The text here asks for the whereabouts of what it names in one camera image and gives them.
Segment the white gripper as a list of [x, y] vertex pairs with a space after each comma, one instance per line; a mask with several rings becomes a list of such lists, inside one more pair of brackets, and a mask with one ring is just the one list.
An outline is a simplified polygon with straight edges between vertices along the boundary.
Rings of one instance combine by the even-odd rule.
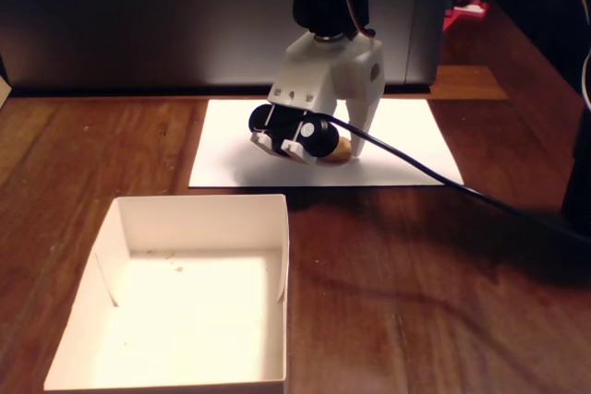
[[[333, 111], [344, 100], [349, 125], [367, 133], [385, 89], [382, 42], [357, 35], [349, 41], [321, 42], [310, 33], [285, 51], [268, 101], [282, 106]], [[352, 156], [357, 158], [365, 140], [351, 132]]]

